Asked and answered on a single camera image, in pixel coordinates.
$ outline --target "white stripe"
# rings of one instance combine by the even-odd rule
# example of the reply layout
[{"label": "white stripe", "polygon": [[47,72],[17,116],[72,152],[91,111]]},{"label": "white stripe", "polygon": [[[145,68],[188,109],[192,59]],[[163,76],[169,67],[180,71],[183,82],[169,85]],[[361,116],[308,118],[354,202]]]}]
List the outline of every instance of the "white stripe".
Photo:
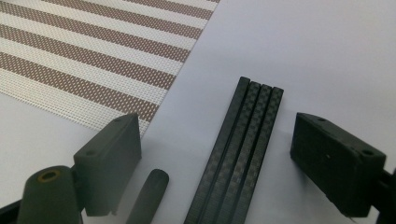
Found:
[{"label": "white stripe", "polygon": [[167,90],[0,37],[0,51],[159,105]]},{"label": "white stripe", "polygon": [[164,21],[172,21],[183,25],[192,26],[199,29],[204,29],[207,20],[196,18],[193,16],[188,16],[180,14],[177,12],[172,12],[168,10],[159,9],[156,7],[148,7],[144,5],[139,5],[136,3],[125,2],[125,1],[108,1],[108,0],[85,0],[85,2],[91,2],[99,4],[106,7],[113,7],[116,9],[133,12],[136,14],[150,16]]},{"label": "white stripe", "polygon": [[218,3],[210,2],[206,0],[166,0],[168,2],[174,2],[183,4],[190,7],[199,7],[207,10],[214,11]]},{"label": "white stripe", "polygon": [[[2,68],[0,74],[1,92],[95,130],[101,130],[114,118],[124,115],[115,109]],[[143,135],[148,126],[149,122],[139,120],[140,135]]]},{"label": "white stripe", "polygon": [[1,22],[4,25],[12,26],[37,35],[60,40],[64,43],[90,49],[115,58],[123,59],[131,63],[137,63],[149,68],[153,68],[171,75],[176,75],[183,63],[167,59],[155,54],[146,53],[137,49],[127,48],[105,40],[93,38],[67,31],[58,27],[50,26],[37,21],[30,21],[24,18],[8,15],[0,12]]},{"label": "white stripe", "polygon": [[116,30],[129,35],[135,35],[149,40],[172,45],[182,49],[192,49],[195,39],[181,35],[174,35],[164,31],[136,25],[127,21],[119,21],[109,17],[99,16],[93,13],[76,10],[70,7],[62,7],[52,3],[35,1],[35,0],[17,0],[12,4],[29,7],[31,9],[48,12],[68,19],[87,22],[92,25],[105,27],[107,29]]}]

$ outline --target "carbon fiber strip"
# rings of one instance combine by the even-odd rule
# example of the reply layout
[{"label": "carbon fiber strip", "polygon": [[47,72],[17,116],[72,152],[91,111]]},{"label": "carbon fiber strip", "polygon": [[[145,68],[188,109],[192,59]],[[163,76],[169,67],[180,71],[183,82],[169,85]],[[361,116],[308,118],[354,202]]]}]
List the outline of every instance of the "carbon fiber strip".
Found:
[{"label": "carbon fiber strip", "polygon": [[221,163],[219,174],[210,193],[209,199],[207,200],[207,205],[202,214],[202,219],[200,219],[200,223],[206,224],[214,223],[216,221],[216,215],[219,211],[225,190],[230,182],[230,178],[233,174],[233,168],[248,130],[253,109],[259,96],[260,87],[261,85],[259,83],[250,83],[244,105],[231,136],[230,145],[228,146],[227,153]]},{"label": "carbon fiber strip", "polygon": [[218,139],[213,147],[212,153],[207,162],[204,174],[192,200],[189,213],[187,214],[185,224],[197,223],[199,216],[204,208],[206,197],[210,191],[211,184],[215,180],[216,172],[219,169],[219,162],[229,141],[233,130],[233,125],[238,118],[239,110],[244,102],[245,94],[248,90],[250,80],[245,77],[239,79],[233,99],[231,100],[227,114],[219,131]]},{"label": "carbon fiber strip", "polygon": [[249,159],[251,158],[251,154],[253,153],[253,149],[260,134],[260,127],[262,126],[265,110],[268,106],[271,90],[271,87],[262,85],[259,99],[257,100],[253,116],[247,128],[247,134],[241,152],[239,153],[238,161],[233,169],[233,175],[225,193],[224,201],[221,204],[216,223],[230,223],[231,221],[230,218],[232,217],[234,204],[239,197],[238,192],[244,183]]},{"label": "carbon fiber strip", "polygon": [[277,110],[279,109],[280,101],[282,99],[283,90],[274,87],[270,102],[265,112],[262,129],[260,131],[259,140],[255,146],[251,163],[247,170],[247,177],[241,189],[239,200],[233,212],[233,218],[230,223],[242,224],[245,222],[251,198],[253,196],[256,182],[259,177],[260,169],[262,168],[262,160],[264,159],[265,152],[270,140],[271,132],[276,120]]}]

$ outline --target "brown stripe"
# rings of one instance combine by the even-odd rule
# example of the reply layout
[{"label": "brown stripe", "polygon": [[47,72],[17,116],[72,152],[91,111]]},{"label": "brown stripe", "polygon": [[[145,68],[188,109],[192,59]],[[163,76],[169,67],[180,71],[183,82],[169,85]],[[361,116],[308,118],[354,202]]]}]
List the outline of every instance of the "brown stripe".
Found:
[{"label": "brown stripe", "polygon": [[139,49],[147,53],[159,55],[179,62],[184,62],[189,55],[189,51],[186,49],[147,40],[138,36],[127,35],[122,32],[91,25],[87,22],[67,19],[65,17],[38,11],[28,7],[20,7],[4,2],[0,6],[0,11],[25,18],[27,20],[42,22],[47,25],[56,26],[72,32],[123,45],[128,48]]},{"label": "brown stripe", "polygon": [[3,24],[0,24],[0,36],[167,90],[169,90],[172,82],[175,80],[175,76],[165,72]]},{"label": "brown stripe", "polygon": [[149,7],[156,7],[156,8],[173,11],[173,12],[177,12],[177,13],[181,13],[184,15],[189,15],[189,16],[193,16],[193,17],[197,17],[197,18],[201,18],[201,19],[205,19],[205,20],[209,20],[210,16],[213,13],[212,11],[207,10],[207,9],[198,8],[198,7],[190,7],[190,6],[180,4],[180,3],[168,2],[165,0],[155,0],[155,1],[153,1],[153,0],[124,0],[124,1],[133,2],[133,3],[137,3],[140,5],[145,5],[145,6],[149,6]]},{"label": "brown stripe", "polygon": [[3,52],[0,52],[0,67],[122,113],[136,112],[146,121],[151,121],[158,109],[157,105],[145,100]]},{"label": "brown stripe", "polygon": [[201,29],[191,27],[188,25],[179,24],[172,21],[164,21],[155,19],[149,16],[143,16],[133,12],[128,12],[113,7],[106,7],[95,3],[84,2],[80,0],[43,0],[64,7],[71,7],[74,9],[91,12],[97,15],[117,19],[120,21],[128,21],[141,26],[146,26],[156,30],[165,31],[168,33],[183,35],[186,37],[198,39]]}]

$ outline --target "striped fabric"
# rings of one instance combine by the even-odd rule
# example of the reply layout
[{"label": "striped fabric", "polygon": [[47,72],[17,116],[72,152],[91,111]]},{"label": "striped fabric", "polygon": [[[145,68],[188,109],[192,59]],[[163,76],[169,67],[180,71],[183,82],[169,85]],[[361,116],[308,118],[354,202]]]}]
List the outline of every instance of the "striped fabric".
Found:
[{"label": "striped fabric", "polygon": [[0,92],[95,130],[143,134],[219,0],[0,1]]}]

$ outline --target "white table surface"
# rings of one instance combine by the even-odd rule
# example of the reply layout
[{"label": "white table surface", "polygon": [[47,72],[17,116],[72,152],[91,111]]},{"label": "white table surface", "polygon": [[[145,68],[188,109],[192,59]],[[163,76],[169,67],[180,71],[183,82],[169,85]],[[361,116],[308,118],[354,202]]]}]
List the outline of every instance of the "white table surface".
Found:
[{"label": "white table surface", "polygon": [[[344,224],[290,159],[296,112],[338,124],[396,167],[396,2],[221,0],[142,139],[117,217],[149,172],[170,182],[153,223],[182,223],[241,76],[285,90],[246,223]],[[73,164],[97,132],[0,94],[0,206],[17,201],[36,171]],[[375,223],[374,208],[357,223]]]}]

